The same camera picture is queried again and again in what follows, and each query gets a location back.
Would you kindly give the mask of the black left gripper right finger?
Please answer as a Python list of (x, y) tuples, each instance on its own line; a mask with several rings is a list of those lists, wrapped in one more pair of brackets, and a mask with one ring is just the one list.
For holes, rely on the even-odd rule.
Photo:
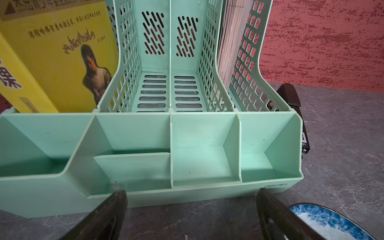
[(256, 205), (265, 240), (323, 239), (267, 189), (259, 190)]

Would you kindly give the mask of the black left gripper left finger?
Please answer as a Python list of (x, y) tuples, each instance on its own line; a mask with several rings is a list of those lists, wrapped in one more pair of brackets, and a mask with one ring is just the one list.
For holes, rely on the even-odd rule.
[(115, 191), (61, 239), (117, 240), (120, 236), (127, 205), (126, 192)]

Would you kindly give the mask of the blue floral rimmed bowl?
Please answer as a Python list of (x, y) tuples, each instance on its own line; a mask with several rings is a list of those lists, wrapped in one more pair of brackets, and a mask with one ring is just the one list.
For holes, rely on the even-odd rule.
[(342, 214), (327, 207), (300, 203), (289, 209), (326, 240), (373, 240), (374, 237)]

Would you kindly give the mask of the green plastic desk organizer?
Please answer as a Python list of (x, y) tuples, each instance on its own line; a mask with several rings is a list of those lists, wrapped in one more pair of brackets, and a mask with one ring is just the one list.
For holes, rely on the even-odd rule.
[(86, 113), (1, 114), (1, 210), (91, 212), (281, 193), (303, 179), (301, 117), (260, 55), (272, 1), (253, 1), (227, 90), (217, 53), (224, 1), (105, 1), (118, 67)]

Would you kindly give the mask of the yellow book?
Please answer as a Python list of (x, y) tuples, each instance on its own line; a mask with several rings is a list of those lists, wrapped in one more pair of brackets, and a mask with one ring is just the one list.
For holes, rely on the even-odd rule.
[(91, 112), (117, 67), (105, 1), (1, 1), (1, 95), (18, 112)]

